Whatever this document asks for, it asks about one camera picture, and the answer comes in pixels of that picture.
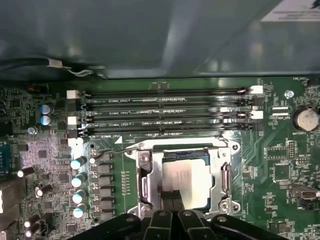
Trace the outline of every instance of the metal bracket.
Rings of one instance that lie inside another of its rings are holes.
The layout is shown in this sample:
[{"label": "metal bracket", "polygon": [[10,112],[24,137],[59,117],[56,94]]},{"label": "metal bracket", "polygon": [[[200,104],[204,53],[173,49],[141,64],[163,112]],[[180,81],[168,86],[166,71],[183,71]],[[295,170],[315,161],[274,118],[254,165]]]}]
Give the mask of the metal bracket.
[{"label": "metal bracket", "polygon": [[[181,145],[181,144],[207,144],[213,147],[177,149],[177,150],[153,150],[157,145]],[[163,158],[166,152],[181,152],[205,150],[210,156],[210,173],[214,177],[214,186],[210,189],[210,209],[205,213],[206,219],[211,219],[217,214],[234,214],[240,211],[239,203],[232,200],[232,172],[231,155],[240,150],[239,143],[222,140],[218,137],[201,138],[173,138],[151,139],[136,143],[128,148],[136,148],[132,152],[125,153],[127,157],[136,161],[137,167],[137,192],[138,205],[128,212],[143,218],[146,209],[161,209],[160,192],[162,189]]]}]

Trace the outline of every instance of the white label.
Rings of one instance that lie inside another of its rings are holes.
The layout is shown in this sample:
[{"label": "white label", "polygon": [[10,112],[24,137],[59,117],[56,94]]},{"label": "white label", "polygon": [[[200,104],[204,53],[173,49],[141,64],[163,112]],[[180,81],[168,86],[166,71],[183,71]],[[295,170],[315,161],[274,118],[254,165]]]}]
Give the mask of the white label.
[{"label": "white label", "polygon": [[320,0],[282,0],[262,22],[320,22]]}]

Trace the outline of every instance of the screw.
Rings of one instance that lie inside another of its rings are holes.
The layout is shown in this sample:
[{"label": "screw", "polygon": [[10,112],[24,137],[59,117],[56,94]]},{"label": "screw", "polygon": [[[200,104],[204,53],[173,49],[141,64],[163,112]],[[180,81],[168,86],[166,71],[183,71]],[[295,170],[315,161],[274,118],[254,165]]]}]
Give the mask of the screw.
[{"label": "screw", "polygon": [[133,222],[134,221],[134,219],[132,218],[132,217],[128,217],[128,218],[126,218],[125,219],[127,222]]},{"label": "screw", "polygon": [[146,153],[143,153],[139,156],[139,161],[146,164],[147,162],[149,162],[149,155]]},{"label": "screw", "polygon": [[190,212],[190,211],[185,211],[185,212],[183,213],[183,215],[185,215],[185,216],[187,216],[187,217],[190,217],[190,216],[192,215],[192,212]]},{"label": "screw", "polygon": [[221,222],[221,223],[224,223],[227,221],[227,219],[224,217],[224,216],[218,216],[218,221]]},{"label": "screw", "polygon": [[228,202],[227,202],[226,200],[221,201],[221,203],[220,203],[220,209],[221,209],[223,212],[226,212],[226,211],[228,211],[228,208],[229,208]]},{"label": "screw", "polygon": [[150,210],[151,210],[151,208],[150,208],[149,206],[147,206],[147,205],[144,205],[144,206],[141,208],[141,211],[144,212],[144,213],[146,213],[146,212],[148,212],[148,211],[150,211]]},{"label": "screw", "polygon": [[293,98],[295,95],[294,91],[291,91],[291,90],[287,90],[284,92],[284,96],[286,99],[291,99]]}]

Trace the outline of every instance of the motherboard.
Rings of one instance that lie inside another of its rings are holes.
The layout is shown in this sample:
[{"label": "motherboard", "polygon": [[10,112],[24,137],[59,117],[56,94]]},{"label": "motherboard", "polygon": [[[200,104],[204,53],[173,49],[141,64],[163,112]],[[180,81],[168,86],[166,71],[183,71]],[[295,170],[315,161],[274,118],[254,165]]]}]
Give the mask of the motherboard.
[{"label": "motherboard", "polygon": [[0,239],[143,218],[162,207],[159,189],[208,220],[319,239],[319,87],[304,76],[3,85]]}]

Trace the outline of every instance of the gray metal panel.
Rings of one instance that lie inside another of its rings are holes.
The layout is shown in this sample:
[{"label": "gray metal panel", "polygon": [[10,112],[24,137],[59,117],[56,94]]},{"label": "gray metal panel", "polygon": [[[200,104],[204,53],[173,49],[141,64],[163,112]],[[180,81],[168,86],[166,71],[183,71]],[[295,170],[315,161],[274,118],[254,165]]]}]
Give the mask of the gray metal panel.
[{"label": "gray metal panel", "polygon": [[[260,22],[280,0],[1,1],[1,59],[96,63],[110,78],[320,72],[319,23]],[[1,74],[15,75],[63,76]]]}]

